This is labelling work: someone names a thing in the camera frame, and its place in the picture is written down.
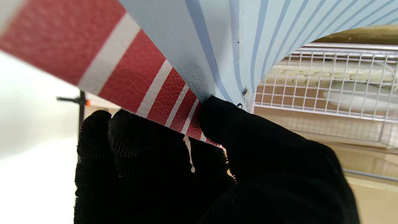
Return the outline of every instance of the white stripe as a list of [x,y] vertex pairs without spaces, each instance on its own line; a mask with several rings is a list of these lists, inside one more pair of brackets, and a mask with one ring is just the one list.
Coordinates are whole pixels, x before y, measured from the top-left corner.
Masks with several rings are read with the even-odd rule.
[[0,7],[0,36],[7,30],[8,25],[25,6],[27,0],[1,1]]
[[159,69],[155,79],[152,81],[152,84],[149,86],[149,89],[146,92],[144,99],[140,104],[140,107],[138,107],[137,110],[138,115],[144,118],[148,117],[149,111],[152,108],[152,105],[155,102],[155,99],[158,96],[159,91],[162,88],[163,83],[166,80],[172,68],[173,68],[172,65],[167,60],[163,62],[162,67]]
[[185,95],[187,94],[188,90],[189,90],[189,87],[187,84],[185,84],[184,88],[182,88],[181,92],[179,93],[178,99],[174,103],[173,109],[171,110],[166,123],[164,124],[166,127],[170,127],[170,125],[172,124],[174,117],[176,116],[176,113],[178,111],[178,108],[180,107],[182,101],[184,100]]
[[199,100],[196,99],[195,103],[193,103],[193,105],[192,105],[191,111],[189,112],[187,119],[185,120],[185,124],[182,127],[181,133],[183,133],[183,134],[187,133],[189,124],[191,123],[191,119],[192,119],[193,113],[195,112],[196,106],[198,105],[198,103],[199,103]]
[[83,74],[78,86],[98,95],[139,31],[140,26],[125,13]]
[[202,132],[202,134],[200,135],[200,140],[201,140],[201,141],[206,141],[206,137],[205,137],[205,134],[203,134],[203,132]]

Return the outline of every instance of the black glove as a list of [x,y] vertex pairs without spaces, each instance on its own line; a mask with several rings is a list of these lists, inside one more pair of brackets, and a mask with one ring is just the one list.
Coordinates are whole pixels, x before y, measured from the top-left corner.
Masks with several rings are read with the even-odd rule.
[[235,184],[221,148],[121,110],[82,124],[75,223],[195,222]]
[[200,123],[237,184],[220,148],[190,139],[192,174],[182,134],[126,111],[109,119],[82,126],[75,223],[359,223],[330,148],[229,102],[210,97]]

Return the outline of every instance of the black metal stand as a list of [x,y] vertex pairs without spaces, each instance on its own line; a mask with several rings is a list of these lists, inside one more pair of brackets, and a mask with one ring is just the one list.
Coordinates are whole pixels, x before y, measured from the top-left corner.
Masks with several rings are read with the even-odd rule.
[[80,90],[80,96],[76,98],[65,98],[57,96],[57,100],[59,101],[67,101],[79,104],[79,130],[78,133],[80,134],[80,127],[82,126],[84,120],[84,106],[86,105],[86,94],[84,91]]

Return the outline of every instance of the blue stripe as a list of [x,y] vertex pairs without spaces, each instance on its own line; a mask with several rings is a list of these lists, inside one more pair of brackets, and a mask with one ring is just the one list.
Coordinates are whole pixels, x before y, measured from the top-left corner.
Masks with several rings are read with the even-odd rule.
[[279,15],[279,19],[276,22],[276,27],[275,27],[274,33],[272,34],[271,41],[269,42],[269,45],[268,45],[267,53],[265,54],[265,58],[264,58],[264,62],[263,62],[263,68],[261,69],[261,79],[264,78],[265,65],[268,62],[269,53],[272,50],[272,47],[273,47],[273,44],[275,42],[276,36],[278,35],[279,29],[281,28],[282,21],[284,20],[286,12],[287,12],[287,9],[289,8],[289,5],[290,5],[290,1],[291,0],[285,0],[285,2],[283,3],[281,14]]
[[356,13],[354,13],[352,16],[350,16],[346,21],[344,21],[342,24],[340,24],[332,33],[335,33],[339,31],[343,26],[345,26],[349,21],[351,21],[354,17],[356,17],[359,13],[361,13],[363,10],[365,10],[369,5],[374,3],[376,0],[371,0],[370,2],[366,3],[366,5],[362,6]]
[[349,29],[353,29],[356,28],[360,23],[362,23],[363,21],[369,19],[369,17],[373,16],[376,12],[380,11],[382,8],[386,7],[387,5],[391,4],[395,2],[395,0],[390,0],[386,3],[384,3],[382,6],[378,7],[375,11],[373,11],[372,13],[370,13],[369,15],[365,16],[363,19],[359,20],[357,23],[355,23],[354,25],[352,25]]
[[232,54],[234,58],[235,79],[240,92],[243,92],[239,66],[239,0],[229,0],[231,16]]
[[386,24],[392,24],[392,23],[395,23],[396,21],[398,21],[398,18],[396,18],[396,19],[394,19],[394,20],[391,20],[390,22],[388,22],[388,23],[386,23]]
[[291,50],[293,49],[294,45],[296,44],[296,42],[299,40],[299,38],[301,37],[301,35],[303,34],[303,32],[305,31],[305,29],[307,28],[307,26],[310,24],[310,22],[314,19],[315,15],[318,13],[319,9],[322,7],[322,5],[326,2],[326,0],[322,0],[318,3],[317,7],[315,8],[315,10],[312,12],[312,14],[310,15],[310,17],[308,18],[307,22],[304,24],[304,26],[301,28],[301,31],[299,32],[299,34],[296,36],[296,39],[293,41],[293,43],[290,45],[289,49],[287,50],[287,53],[290,54]]
[[323,37],[325,31],[329,29],[332,24],[334,24],[347,10],[349,10],[355,3],[357,3],[358,0],[353,0],[343,11],[341,11],[335,18],[332,20],[327,26],[325,26],[325,29],[322,30],[322,32],[319,33],[319,35],[315,39],[319,39],[320,37]]
[[307,44],[308,39],[314,34],[314,32],[319,28],[319,26],[325,21],[325,19],[332,13],[332,11],[342,2],[343,0],[338,0],[331,9],[325,14],[325,16],[319,21],[315,28],[311,31],[307,38],[301,43],[301,46]]
[[267,14],[268,0],[261,0],[260,11],[258,12],[256,37],[254,39],[252,61],[250,63],[250,81],[252,84],[252,91],[254,92],[254,65],[256,64],[256,57],[258,45],[260,44],[261,34],[263,33],[265,15]]
[[375,21],[369,23],[367,26],[371,26],[371,25],[373,25],[373,24],[379,22],[380,20],[382,20],[382,19],[386,18],[387,16],[389,16],[389,15],[395,13],[396,11],[398,11],[398,8],[393,9],[391,12],[389,12],[389,13],[385,14],[384,16],[378,18],[377,20],[375,20]]
[[274,61],[273,61],[272,65],[274,65],[275,62],[276,62],[276,60],[278,59],[279,54],[281,53],[283,46],[285,45],[287,39],[290,37],[290,34],[292,33],[293,28],[295,27],[295,25],[296,25],[298,19],[300,18],[302,12],[304,11],[305,6],[307,6],[308,1],[309,1],[309,0],[304,0],[304,1],[302,2],[301,7],[300,7],[300,9],[298,10],[298,12],[297,12],[297,14],[296,14],[295,19],[293,20],[292,24],[290,25],[289,30],[287,31],[286,36],[285,36],[285,38],[283,39],[282,44],[280,45],[280,47],[279,47],[279,49],[278,49],[278,52],[276,53],[276,56],[275,56],[275,58],[274,58]]
[[193,25],[195,26],[207,63],[209,64],[211,74],[213,75],[214,82],[224,98],[229,102],[233,102],[220,77],[219,67],[217,65],[216,57],[214,56],[213,46],[211,45],[209,32],[207,31],[205,17],[203,16],[200,2],[199,0],[185,0],[185,4],[187,5]]

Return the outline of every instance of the wire mesh basket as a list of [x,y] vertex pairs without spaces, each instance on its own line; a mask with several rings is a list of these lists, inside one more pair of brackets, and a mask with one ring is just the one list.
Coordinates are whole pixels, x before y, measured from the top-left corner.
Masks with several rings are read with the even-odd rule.
[[[291,130],[331,136],[345,133],[345,138],[395,148],[397,69],[398,46],[312,43],[285,57],[265,75],[257,87],[254,107],[313,114],[282,122]],[[317,124],[312,119],[315,114],[337,116],[340,122],[327,116],[314,118]],[[298,128],[300,123],[307,124]]]

